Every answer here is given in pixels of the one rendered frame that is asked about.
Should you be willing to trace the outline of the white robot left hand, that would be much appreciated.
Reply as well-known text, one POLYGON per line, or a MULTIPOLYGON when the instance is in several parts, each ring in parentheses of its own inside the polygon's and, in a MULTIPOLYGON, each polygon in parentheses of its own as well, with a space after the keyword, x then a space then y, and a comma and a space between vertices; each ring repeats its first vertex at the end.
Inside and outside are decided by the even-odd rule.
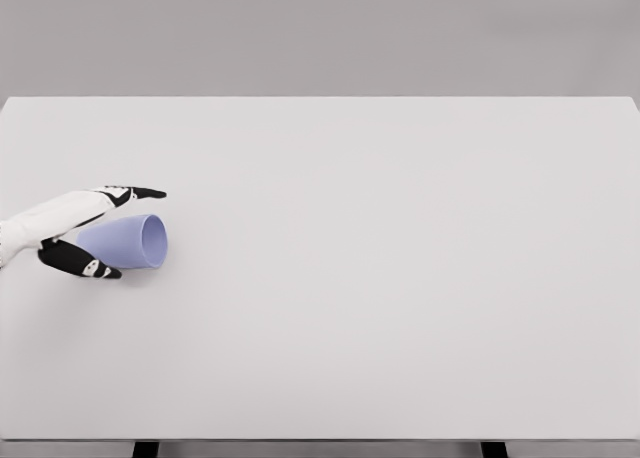
POLYGON ((62 237, 127 203, 166 197, 166 192, 152 188, 105 185, 67 192, 0 219, 0 270, 22 251, 33 249, 40 262, 54 270, 80 278, 118 280, 119 269, 62 237))

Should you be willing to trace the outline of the lavender plastic cup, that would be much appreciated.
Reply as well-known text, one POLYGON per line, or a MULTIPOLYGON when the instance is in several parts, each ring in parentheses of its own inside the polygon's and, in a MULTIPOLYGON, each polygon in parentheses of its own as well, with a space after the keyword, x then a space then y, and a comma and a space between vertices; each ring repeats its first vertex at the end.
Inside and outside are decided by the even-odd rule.
POLYGON ((153 214, 101 223, 79 232, 76 244, 109 266, 159 268, 168 253, 163 221, 153 214))

